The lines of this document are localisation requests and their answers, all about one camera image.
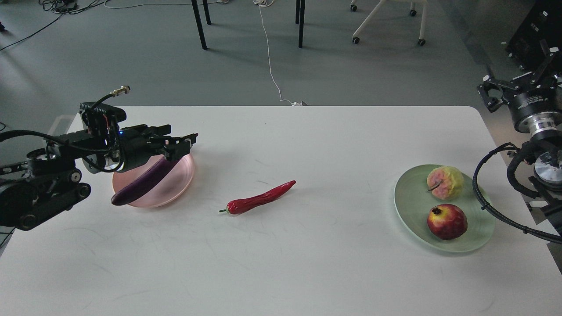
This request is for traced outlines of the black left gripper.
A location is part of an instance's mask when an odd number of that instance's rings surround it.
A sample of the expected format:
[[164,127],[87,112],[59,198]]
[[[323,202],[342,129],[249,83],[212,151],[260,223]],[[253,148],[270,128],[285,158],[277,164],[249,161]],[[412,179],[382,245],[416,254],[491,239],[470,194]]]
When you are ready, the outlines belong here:
[[106,154],[108,168],[125,172],[142,166],[153,156],[162,155],[169,162],[181,159],[191,151],[199,133],[169,136],[171,125],[146,124],[122,128],[118,133],[120,148]]

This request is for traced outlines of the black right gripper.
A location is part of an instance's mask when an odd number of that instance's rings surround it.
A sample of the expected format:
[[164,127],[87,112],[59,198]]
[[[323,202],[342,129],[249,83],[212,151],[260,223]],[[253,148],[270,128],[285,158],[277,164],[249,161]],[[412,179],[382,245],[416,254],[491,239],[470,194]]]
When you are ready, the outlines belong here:
[[504,93],[509,92],[509,111],[512,123],[517,132],[536,133],[541,120],[552,122],[551,126],[561,124],[561,68],[556,63],[561,58],[557,47],[550,47],[546,40],[539,41],[543,54],[540,63],[531,68],[530,78],[526,87],[532,88],[519,92],[521,84],[498,79],[494,76],[491,66],[485,66],[486,75],[478,84],[478,94],[490,113],[497,111],[505,102]]

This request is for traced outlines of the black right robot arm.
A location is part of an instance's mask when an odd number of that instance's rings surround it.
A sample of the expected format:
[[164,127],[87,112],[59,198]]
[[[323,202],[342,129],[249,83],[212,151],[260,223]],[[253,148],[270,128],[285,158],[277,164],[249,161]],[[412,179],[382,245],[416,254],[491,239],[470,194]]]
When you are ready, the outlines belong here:
[[[476,166],[472,176],[472,190],[483,210],[498,220],[542,240],[561,243],[561,68],[555,65],[561,58],[556,47],[549,47],[546,40],[540,41],[544,54],[536,70],[512,80],[495,78],[490,67],[487,75],[477,87],[480,98],[489,112],[506,105],[516,132],[530,136],[518,147],[510,142],[490,151]],[[478,175],[480,169],[492,156],[507,151],[512,158],[506,176],[508,182],[520,194],[531,199],[542,198],[546,206],[542,214],[556,230],[547,233],[524,226],[496,210],[480,192]]]

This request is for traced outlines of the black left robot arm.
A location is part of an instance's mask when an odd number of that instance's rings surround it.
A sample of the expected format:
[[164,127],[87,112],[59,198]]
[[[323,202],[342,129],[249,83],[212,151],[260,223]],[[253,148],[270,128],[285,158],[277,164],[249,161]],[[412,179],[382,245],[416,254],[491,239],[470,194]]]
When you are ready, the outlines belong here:
[[22,129],[2,132],[2,141],[38,136],[45,145],[29,152],[22,162],[1,167],[3,176],[22,172],[19,179],[1,180],[1,226],[32,230],[88,198],[92,188],[82,182],[82,172],[76,167],[78,159],[96,174],[127,172],[145,165],[153,156],[159,157],[141,176],[114,194],[111,203],[121,206],[147,194],[190,153],[197,133],[172,137],[170,125],[120,128],[126,112],[105,102],[129,91],[129,86],[122,86],[95,102],[81,103],[83,129],[78,132],[60,136]]

